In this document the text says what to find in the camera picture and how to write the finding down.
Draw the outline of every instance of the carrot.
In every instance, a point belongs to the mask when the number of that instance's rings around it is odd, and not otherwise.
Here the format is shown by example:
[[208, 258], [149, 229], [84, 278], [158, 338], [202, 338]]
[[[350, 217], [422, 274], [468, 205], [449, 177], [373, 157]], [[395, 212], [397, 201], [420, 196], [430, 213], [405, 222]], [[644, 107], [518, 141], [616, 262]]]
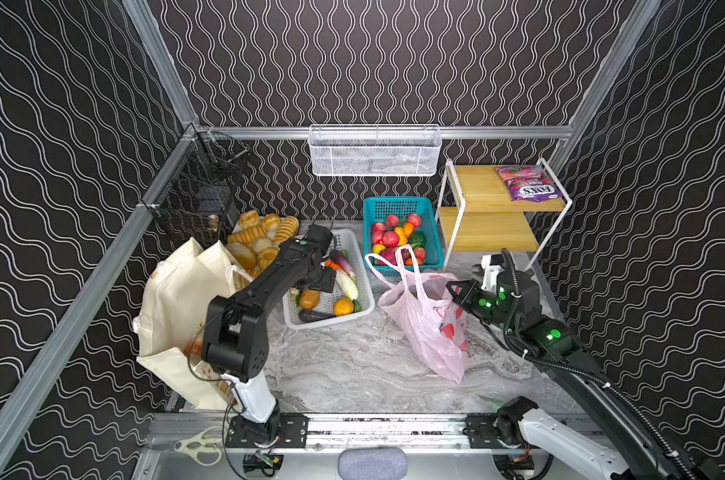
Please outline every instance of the carrot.
[[336, 262], [334, 262], [332, 260], [328, 260], [327, 262], [325, 262], [325, 266], [329, 266], [333, 270], [340, 270], [341, 272], [344, 271], [344, 269], [342, 269]]

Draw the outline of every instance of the white wire basket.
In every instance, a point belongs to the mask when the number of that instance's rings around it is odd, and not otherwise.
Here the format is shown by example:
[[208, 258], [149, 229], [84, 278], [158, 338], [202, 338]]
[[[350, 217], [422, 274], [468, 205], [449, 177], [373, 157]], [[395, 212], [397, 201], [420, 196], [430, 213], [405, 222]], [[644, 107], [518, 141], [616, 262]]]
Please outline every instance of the white wire basket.
[[309, 144], [319, 177], [431, 177], [442, 137], [437, 125], [315, 124]]
[[[331, 232], [338, 240], [336, 249], [346, 250], [349, 254], [349, 263], [352, 264], [352, 268], [355, 270], [355, 274], [357, 275], [357, 290], [359, 292], [357, 302], [360, 302], [362, 312], [349, 313], [344, 316], [334, 316], [333, 318], [329, 318], [327, 320], [304, 323], [299, 319], [299, 312], [301, 311], [301, 308], [296, 305], [296, 301], [294, 299], [290, 298], [290, 294], [286, 293], [282, 297], [282, 309], [285, 312], [285, 324], [293, 330], [315, 329], [321, 326], [329, 326], [336, 323], [357, 320], [361, 316], [365, 316], [372, 312], [373, 308], [375, 308], [373, 290], [371, 289], [370, 282], [367, 279], [367, 270], [365, 270], [365, 263], [362, 261], [360, 247], [357, 245], [357, 237], [354, 232], [348, 228], [338, 228], [336, 230], [331, 230]], [[333, 313], [333, 306], [336, 304], [338, 299], [343, 296], [345, 296], [344, 293], [338, 286], [338, 283], [336, 283], [333, 287], [333, 293], [320, 293], [319, 303], [313, 310]]]

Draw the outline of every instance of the wooden shelf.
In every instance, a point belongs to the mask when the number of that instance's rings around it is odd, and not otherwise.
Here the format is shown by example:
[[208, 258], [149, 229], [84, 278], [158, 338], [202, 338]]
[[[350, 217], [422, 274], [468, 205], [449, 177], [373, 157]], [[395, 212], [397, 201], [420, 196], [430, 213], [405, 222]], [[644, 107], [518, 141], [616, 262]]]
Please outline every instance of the wooden shelf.
[[[443, 225], [446, 242], [451, 241], [457, 218], [457, 207], [443, 206], [440, 208], [440, 221]], [[453, 251], [498, 252], [502, 248], [516, 252], [538, 250], [538, 242], [530, 230], [524, 214], [521, 212], [463, 213]]]
[[466, 199], [464, 213], [561, 212], [565, 208], [561, 198], [539, 203], [513, 201], [494, 165], [456, 165], [455, 170]]

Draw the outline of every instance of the scissors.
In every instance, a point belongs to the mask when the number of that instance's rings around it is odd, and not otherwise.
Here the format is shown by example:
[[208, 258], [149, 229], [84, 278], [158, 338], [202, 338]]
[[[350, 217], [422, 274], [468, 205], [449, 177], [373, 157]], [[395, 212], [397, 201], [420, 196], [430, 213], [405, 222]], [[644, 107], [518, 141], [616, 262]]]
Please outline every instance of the scissors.
[[[208, 434], [211, 430], [218, 429], [221, 427], [213, 426], [206, 428], [202, 432], [198, 433], [194, 437], [185, 438], [183, 440], [175, 440], [174, 442], [156, 443], [152, 444], [150, 448], [156, 448], [157, 446], [173, 445], [173, 450], [178, 453], [185, 453], [192, 457], [195, 462], [201, 466], [209, 467], [214, 466], [223, 457], [223, 438], [221, 435], [215, 436]], [[200, 460], [200, 453], [215, 453], [218, 454], [215, 460], [212, 462], [205, 463]]]

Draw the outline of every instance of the marble floor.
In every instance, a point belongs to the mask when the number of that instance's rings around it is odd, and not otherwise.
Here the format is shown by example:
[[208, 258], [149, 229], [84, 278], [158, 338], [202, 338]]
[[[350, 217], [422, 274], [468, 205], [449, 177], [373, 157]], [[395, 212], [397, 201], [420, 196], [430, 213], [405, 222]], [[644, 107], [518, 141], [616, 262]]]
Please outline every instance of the marble floor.
[[[336, 222], [334, 228], [355, 231], [362, 243], [361, 223]], [[459, 279], [471, 278], [471, 265], [480, 258], [481, 254], [454, 254], [447, 271]], [[514, 258], [527, 263], [525, 254]], [[377, 300], [387, 286], [370, 272], [367, 276]], [[551, 316], [544, 298], [542, 304]], [[582, 412], [530, 362], [502, 350], [478, 321], [467, 326], [469, 367], [460, 385], [422, 364], [394, 320], [377, 307], [357, 321], [291, 330], [280, 304], [267, 326], [270, 356], [264, 373], [284, 411], [494, 412], [521, 395], [551, 413]]]

